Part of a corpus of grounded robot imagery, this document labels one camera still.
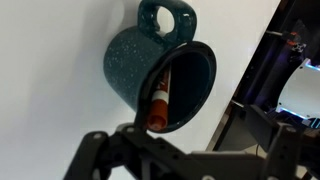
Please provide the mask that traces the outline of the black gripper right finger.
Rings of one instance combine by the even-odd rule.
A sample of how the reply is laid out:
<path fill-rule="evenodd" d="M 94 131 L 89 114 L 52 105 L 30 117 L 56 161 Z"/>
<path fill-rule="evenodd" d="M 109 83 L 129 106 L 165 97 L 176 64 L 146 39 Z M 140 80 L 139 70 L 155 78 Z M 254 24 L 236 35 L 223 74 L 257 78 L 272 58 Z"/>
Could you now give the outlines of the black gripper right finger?
<path fill-rule="evenodd" d="M 251 135 L 267 153 L 262 180 L 296 180 L 298 166 L 320 178 L 320 136 L 308 135 L 288 123 L 269 118 L 256 105 L 245 105 L 245 123 Z"/>

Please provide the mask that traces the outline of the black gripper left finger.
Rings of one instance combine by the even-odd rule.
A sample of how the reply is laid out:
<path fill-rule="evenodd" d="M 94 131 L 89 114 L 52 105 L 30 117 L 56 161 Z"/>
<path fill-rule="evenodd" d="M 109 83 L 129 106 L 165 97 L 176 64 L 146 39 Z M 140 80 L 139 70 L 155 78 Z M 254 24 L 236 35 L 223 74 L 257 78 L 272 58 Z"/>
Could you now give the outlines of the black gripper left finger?
<path fill-rule="evenodd" d="M 201 180 L 206 168 L 190 154 L 146 133 L 146 112 L 134 123 L 121 124 L 112 135 L 86 134 L 63 180 L 108 180 L 112 169 L 124 167 L 136 180 Z"/>

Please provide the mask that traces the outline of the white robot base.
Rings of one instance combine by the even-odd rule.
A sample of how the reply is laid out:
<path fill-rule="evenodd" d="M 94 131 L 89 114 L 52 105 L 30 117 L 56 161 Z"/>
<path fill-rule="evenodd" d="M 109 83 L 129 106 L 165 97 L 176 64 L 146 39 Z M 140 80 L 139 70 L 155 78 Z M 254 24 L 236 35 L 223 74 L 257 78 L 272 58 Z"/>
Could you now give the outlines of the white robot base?
<path fill-rule="evenodd" d="M 308 128 L 320 128 L 320 67 L 306 58 L 284 85 L 277 112 L 285 111 L 300 118 Z"/>

